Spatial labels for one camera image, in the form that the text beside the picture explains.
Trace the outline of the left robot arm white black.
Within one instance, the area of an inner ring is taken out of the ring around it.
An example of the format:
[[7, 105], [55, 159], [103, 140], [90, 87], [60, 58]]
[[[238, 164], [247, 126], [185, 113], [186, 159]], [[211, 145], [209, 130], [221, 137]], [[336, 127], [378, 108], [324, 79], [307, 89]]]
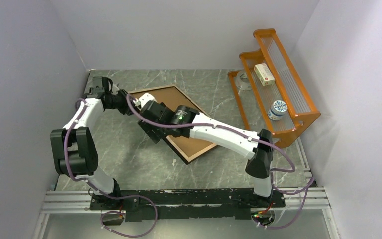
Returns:
[[120, 89], [109, 77], [93, 77], [89, 91], [76, 101], [78, 108], [70, 121], [50, 134], [55, 170], [74, 182], [84, 182], [97, 199], [110, 209], [122, 204], [118, 182], [98, 166], [98, 152], [91, 130], [105, 110], [118, 110], [131, 115], [128, 92]]

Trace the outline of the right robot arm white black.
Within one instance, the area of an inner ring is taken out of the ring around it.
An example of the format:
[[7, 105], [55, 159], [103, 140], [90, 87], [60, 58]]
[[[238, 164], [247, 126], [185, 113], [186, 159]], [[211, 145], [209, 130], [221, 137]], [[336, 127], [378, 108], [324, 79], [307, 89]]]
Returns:
[[264, 207], [272, 201], [271, 161], [276, 147], [268, 130], [235, 128], [197, 109], [180, 105], [173, 111], [154, 100], [141, 106], [139, 114], [152, 136], [205, 140], [240, 154], [247, 161], [245, 172], [253, 179], [254, 202]]

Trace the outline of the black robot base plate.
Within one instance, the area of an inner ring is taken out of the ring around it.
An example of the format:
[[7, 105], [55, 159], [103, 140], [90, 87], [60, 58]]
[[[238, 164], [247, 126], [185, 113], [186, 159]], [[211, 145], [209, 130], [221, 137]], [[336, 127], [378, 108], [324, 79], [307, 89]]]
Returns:
[[267, 207], [283, 208], [282, 193], [273, 191], [271, 197], [255, 195], [253, 188], [122, 190], [121, 198], [97, 199], [92, 195], [92, 211], [124, 211], [127, 222], [142, 220], [223, 218], [249, 220], [256, 211]]

